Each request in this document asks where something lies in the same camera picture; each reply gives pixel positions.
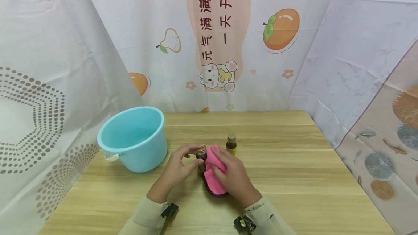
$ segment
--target small pink flower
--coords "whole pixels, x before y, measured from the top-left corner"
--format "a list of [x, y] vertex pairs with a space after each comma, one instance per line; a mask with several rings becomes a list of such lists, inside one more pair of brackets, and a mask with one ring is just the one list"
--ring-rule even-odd
[[282, 77], [289, 79], [295, 74], [293, 73], [293, 69], [286, 69], [284, 73], [282, 73]]
[[193, 90], [196, 87], [196, 85], [194, 84], [193, 81], [190, 81], [190, 82], [185, 82], [185, 87], [190, 90]]

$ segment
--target green leaf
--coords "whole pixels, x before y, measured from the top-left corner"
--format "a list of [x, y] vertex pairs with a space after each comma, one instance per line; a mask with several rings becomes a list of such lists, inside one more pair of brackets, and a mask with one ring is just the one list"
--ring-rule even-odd
[[273, 25], [267, 24], [266, 27], [264, 28], [264, 40], [266, 40], [267, 42], [272, 35], [273, 35]]
[[165, 48], [163, 45], [160, 45], [160, 50], [161, 50], [163, 53], [168, 54], [167, 48]]
[[277, 18], [277, 15], [272, 15], [270, 18], [269, 18], [269, 21], [267, 22], [268, 24], [273, 24], [274, 23], [274, 21], [276, 21], [276, 18]]

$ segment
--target hand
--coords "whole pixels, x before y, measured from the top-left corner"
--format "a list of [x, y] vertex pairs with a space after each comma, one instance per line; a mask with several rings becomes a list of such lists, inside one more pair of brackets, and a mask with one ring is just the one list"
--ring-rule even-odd
[[148, 199], [157, 203], [166, 202], [171, 189], [181, 183], [200, 164], [204, 163], [202, 159], [196, 159], [184, 165], [181, 159], [183, 157], [190, 158], [190, 154], [196, 154], [196, 150], [203, 146], [204, 144], [183, 144], [172, 152], [162, 174], [149, 189]]
[[212, 148], [212, 152], [226, 165], [225, 174], [216, 166], [212, 166], [212, 170], [229, 194], [244, 208], [258, 202], [262, 195], [251, 183], [242, 161], [223, 148], [219, 151]]

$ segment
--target wrinkled cloth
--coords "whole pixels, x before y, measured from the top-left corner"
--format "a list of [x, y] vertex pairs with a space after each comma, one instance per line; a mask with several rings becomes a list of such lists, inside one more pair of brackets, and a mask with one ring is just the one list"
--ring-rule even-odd
[[[168, 205], [168, 202], [160, 204], [144, 196], [119, 235], [159, 235], [165, 222], [161, 213]], [[264, 197], [250, 207], [245, 208], [245, 215], [256, 224], [253, 235], [296, 235], [296, 232], [281, 218], [269, 200]]]
[[[213, 148], [219, 151], [218, 145], [214, 144]], [[223, 173], [226, 173], [226, 165], [223, 164], [217, 156], [214, 155], [210, 146], [206, 148], [206, 171], [204, 174], [205, 185], [207, 185], [207, 189], [209, 189], [209, 193], [216, 195], [223, 195], [228, 193], [225, 187], [220, 183], [218, 178], [215, 176], [212, 166], [218, 167]]]

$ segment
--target sleeve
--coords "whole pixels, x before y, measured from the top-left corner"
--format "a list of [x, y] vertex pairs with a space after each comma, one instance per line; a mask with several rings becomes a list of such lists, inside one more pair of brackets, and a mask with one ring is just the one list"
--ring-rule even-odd
[[255, 224], [253, 235], [296, 235], [271, 202], [264, 197], [245, 208], [245, 215]]
[[160, 204], [144, 196], [118, 235], [159, 235], [165, 222], [161, 214], [167, 207], [167, 202]]

